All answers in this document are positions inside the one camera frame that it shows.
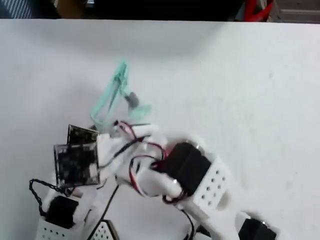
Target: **white table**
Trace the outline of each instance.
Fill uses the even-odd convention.
[[[33,239],[28,181],[50,178],[53,144],[91,124],[122,59],[152,122],[205,138],[275,225],[319,238],[319,25],[1,20],[0,33],[0,239]],[[122,240],[180,240],[188,223],[126,188],[107,217]]]

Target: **wire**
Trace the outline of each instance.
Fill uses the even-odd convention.
[[[124,131],[126,134],[129,134],[129,133],[126,131],[126,129],[125,129],[123,126],[121,126],[121,124],[123,124],[123,125],[125,125],[127,128],[129,128],[129,130],[130,130],[130,132],[131,132],[131,134],[132,134],[133,139],[136,139],[136,138],[137,138],[137,135],[136,135],[136,133],[135,133],[132,125],[130,125],[129,123],[127,123],[127,122],[125,122],[125,121],[120,121],[120,122],[119,122],[119,127],[120,127],[120,129],[121,129],[122,131]],[[161,150],[161,159],[162,159],[162,160],[167,157],[167,152],[166,152],[166,150],[163,149],[163,147],[162,147],[161,145],[159,145],[159,144],[157,144],[157,143],[155,143],[155,142],[149,142],[149,141],[141,141],[141,142],[146,143],[146,144],[148,144],[148,145],[151,145],[151,146],[154,146],[154,147],[160,149],[160,150]]]
[[[147,195],[142,191],[142,189],[138,185],[138,182],[136,180],[136,175],[132,172],[132,168],[134,166],[134,161],[135,161],[136,158],[151,158],[151,159],[156,160],[156,161],[160,161],[160,160],[157,159],[156,157],[150,156],[150,155],[137,155],[137,156],[134,156],[133,158],[131,158],[131,160],[130,160],[130,163],[129,163],[129,178],[130,178],[132,187],[134,188],[134,190],[136,190],[138,192],[138,194],[140,194],[143,197],[146,197]]]
[[[100,166],[99,168],[100,169],[103,169],[107,166],[109,166],[115,158],[117,158],[120,154],[122,154],[123,152],[125,152],[128,148],[130,148],[132,145],[138,143],[138,142],[142,142],[146,137],[149,137],[150,135],[144,135],[144,136],[141,136],[141,137],[138,137],[138,138],[135,138],[133,139],[132,141],[126,143],[123,147],[120,148],[120,150],[118,150],[114,155],[113,157],[111,158],[110,161],[108,161],[106,164]]]
[[[191,225],[191,232],[190,232],[190,236],[189,238],[188,237],[188,234],[186,235],[186,237],[184,238],[185,240],[192,240],[194,238],[194,235],[195,235],[195,225],[194,223],[192,222],[190,216],[188,213],[186,213],[185,210],[180,210],[184,215],[186,215],[186,217],[188,218],[189,222],[190,222],[190,225]]]
[[[184,200],[186,197],[187,197],[187,194],[185,193],[185,191],[182,190],[179,196],[174,197],[174,198],[172,198],[171,200],[168,200],[168,199],[167,199],[167,196],[166,196],[166,195],[163,195],[163,196],[162,196],[162,201],[163,201],[165,204],[177,204],[178,202]]]
[[[68,189],[68,188],[61,188],[61,187],[57,187],[55,185],[52,185],[50,183],[47,183],[45,181],[42,181],[42,180],[39,180],[39,179],[36,179],[36,178],[33,178],[29,181],[29,190],[31,191],[31,193],[33,194],[35,200],[38,202],[38,205],[39,205],[39,213],[40,213],[40,216],[45,216],[47,213],[42,209],[42,199],[38,196],[38,194],[36,193],[36,191],[34,190],[33,188],[33,184],[34,182],[36,183],[39,183],[39,184],[42,184],[46,187],[49,187],[55,191],[57,191],[58,193],[61,193],[61,194],[64,194],[66,197],[69,197],[73,191],[76,189],[75,187],[73,187],[71,190]]]
[[[97,190],[102,189],[106,185],[106,182],[107,182],[107,179],[104,181],[104,183],[101,186],[98,186],[96,189]]]
[[[131,134],[132,134],[132,136],[133,136],[133,139],[136,139],[136,138],[137,138],[137,135],[136,135],[133,127],[132,127],[129,123],[127,123],[127,122],[125,122],[125,121],[120,121],[119,124],[123,124],[123,125],[125,125],[127,128],[129,128],[129,130],[130,130],[130,132],[131,132]]]
[[[119,189],[119,185],[117,185],[117,186],[115,187],[115,189],[113,190],[113,193],[111,194],[111,197],[109,198],[109,201],[108,201],[108,203],[107,203],[107,205],[106,205],[106,207],[105,207],[105,209],[104,209],[104,211],[103,211],[103,213],[102,213],[102,216],[100,217],[98,223],[96,224],[96,226],[94,227],[94,229],[93,229],[92,232],[90,233],[90,235],[89,235],[89,237],[87,238],[87,240],[90,240],[90,239],[92,238],[92,236],[95,234],[95,231],[97,230],[97,228],[99,227],[99,224],[100,224],[100,223],[102,222],[102,220],[104,219],[104,217],[105,217],[105,215],[106,215],[106,213],[107,213],[107,211],[108,211],[108,209],[109,209],[109,207],[110,207],[110,204],[111,204],[112,200],[114,199],[114,197],[115,197],[118,189]]]

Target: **teal plastic part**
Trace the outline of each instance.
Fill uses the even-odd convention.
[[[100,133],[108,131],[108,128],[113,124],[113,122],[110,122],[110,119],[119,106],[119,100],[129,94],[128,66],[125,62],[122,62],[104,93],[100,96],[90,112],[90,117]],[[127,121],[130,123],[138,123],[150,112],[150,105],[139,104],[135,108],[128,106]]]

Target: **black circuit board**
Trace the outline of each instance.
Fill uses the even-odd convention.
[[[96,142],[55,145],[54,165],[60,188],[100,184]]]
[[[69,124],[67,144],[90,144],[97,141],[98,131]]]

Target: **black cable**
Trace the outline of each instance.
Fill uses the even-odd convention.
[[[124,151],[126,151],[128,148],[130,148],[133,144],[136,144],[136,143],[138,143],[138,142],[142,142],[142,141],[143,141],[145,138],[147,138],[147,137],[150,137],[150,135],[145,135],[145,136],[137,137],[137,138],[133,139],[132,141],[126,143],[123,147],[120,148],[119,151],[117,151],[117,152],[113,155],[113,157],[111,158],[111,160],[110,160],[108,163],[100,166],[99,168],[100,168],[100,169],[103,169],[103,168],[109,166],[116,157],[118,157],[120,154],[122,154],[122,153],[123,153]]]
[[[113,190],[113,193],[111,194],[111,197],[109,198],[109,201],[108,201],[108,203],[107,203],[107,205],[106,205],[106,207],[105,207],[105,209],[104,209],[104,211],[103,211],[103,213],[102,213],[102,216],[100,217],[98,223],[96,224],[96,226],[94,227],[94,229],[93,229],[92,232],[90,233],[90,235],[89,235],[89,237],[87,238],[87,240],[90,240],[90,239],[92,238],[92,236],[95,234],[95,231],[97,230],[97,228],[99,227],[99,224],[100,224],[100,223],[102,222],[102,220],[104,219],[104,217],[105,217],[105,215],[106,215],[106,213],[107,213],[107,211],[108,211],[108,209],[109,209],[109,207],[110,207],[110,204],[111,204],[112,200],[114,199],[114,197],[115,197],[118,189],[119,189],[119,185],[117,185],[117,186],[115,187],[115,189]]]
[[[186,213],[185,210],[180,210],[184,215],[186,215],[186,217],[188,218],[190,224],[191,224],[191,232],[190,232],[190,236],[188,238],[188,234],[186,235],[186,237],[183,239],[183,240],[192,240],[194,238],[194,235],[195,235],[195,225],[194,223],[192,222],[190,216],[188,215],[188,213]]]
[[[36,193],[36,191],[34,190],[33,188],[33,184],[34,182],[36,183],[39,183],[39,184],[42,184],[46,187],[49,187],[55,191],[57,191],[58,193],[61,193],[61,194],[64,194],[66,197],[69,197],[73,191],[75,190],[75,187],[73,187],[71,190],[68,189],[68,188],[61,188],[61,187],[57,187],[55,185],[52,185],[50,183],[47,183],[45,181],[42,181],[42,180],[39,180],[39,179],[36,179],[36,178],[33,178],[29,181],[29,190],[32,192],[35,200],[38,202],[39,204],[39,213],[40,213],[40,216],[45,216],[47,213],[42,209],[42,199],[38,196],[38,194]]]
[[[96,189],[97,190],[102,189],[106,185],[106,182],[107,182],[107,179],[104,181],[104,183],[101,186],[98,186]]]

